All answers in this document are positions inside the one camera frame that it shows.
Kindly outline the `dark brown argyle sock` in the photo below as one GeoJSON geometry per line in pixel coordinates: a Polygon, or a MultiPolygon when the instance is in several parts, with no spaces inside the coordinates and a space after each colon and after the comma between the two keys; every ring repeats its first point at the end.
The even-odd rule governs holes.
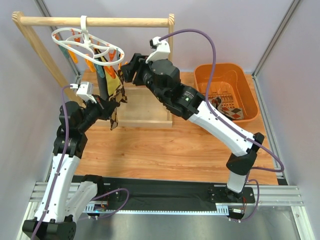
{"type": "Polygon", "coordinates": [[[114,77],[107,73],[106,77],[107,83],[107,99],[111,102],[127,103],[128,98],[124,87],[124,76],[123,72],[119,69],[115,72],[114,77]]]}

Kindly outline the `grey black long sock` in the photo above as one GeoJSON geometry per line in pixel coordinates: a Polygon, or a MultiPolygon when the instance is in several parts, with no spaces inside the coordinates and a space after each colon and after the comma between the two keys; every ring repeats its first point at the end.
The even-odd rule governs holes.
{"type": "Polygon", "coordinates": [[[97,83],[98,83],[100,97],[103,100],[107,100],[109,98],[108,88],[107,88],[107,79],[105,76],[101,77],[99,73],[97,73],[96,76],[97,76],[97,83]]]}

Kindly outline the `white round clip hanger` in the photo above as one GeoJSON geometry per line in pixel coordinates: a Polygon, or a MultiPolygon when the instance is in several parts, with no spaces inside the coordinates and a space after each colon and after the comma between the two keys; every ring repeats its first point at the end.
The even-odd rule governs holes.
{"type": "Polygon", "coordinates": [[[119,65],[125,58],[124,51],[105,40],[89,33],[87,29],[87,16],[80,17],[80,29],[74,27],[62,27],[54,30],[52,40],[68,54],[82,57],[87,63],[96,66],[112,67],[119,65]],[[58,38],[61,32],[76,32],[65,40],[58,38]]]}

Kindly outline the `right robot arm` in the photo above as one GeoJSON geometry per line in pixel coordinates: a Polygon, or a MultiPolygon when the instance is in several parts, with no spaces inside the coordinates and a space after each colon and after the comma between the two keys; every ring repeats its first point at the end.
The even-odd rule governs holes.
{"type": "Polygon", "coordinates": [[[125,82],[147,87],[173,115],[200,126],[223,142],[231,150],[226,163],[226,187],[237,194],[243,191],[264,141],[263,134],[244,130],[207,103],[202,93],[181,82],[179,69],[168,59],[148,62],[146,56],[136,53],[120,67],[120,72],[125,82]]]}

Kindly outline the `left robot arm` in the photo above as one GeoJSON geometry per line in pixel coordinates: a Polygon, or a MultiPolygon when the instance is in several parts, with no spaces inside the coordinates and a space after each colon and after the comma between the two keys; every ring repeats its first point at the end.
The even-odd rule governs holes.
{"type": "Polygon", "coordinates": [[[75,171],[87,144],[85,132],[97,120],[109,120],[118,103],[97,98],[85,107],[75,101],[60,107],[47,186],[33,219],[23,222],[22,231],[32,240],[72,240],[77,221],[87,204],[104,192],[103,178],[87,175],[72,197],[68,197],[75,171]]]}

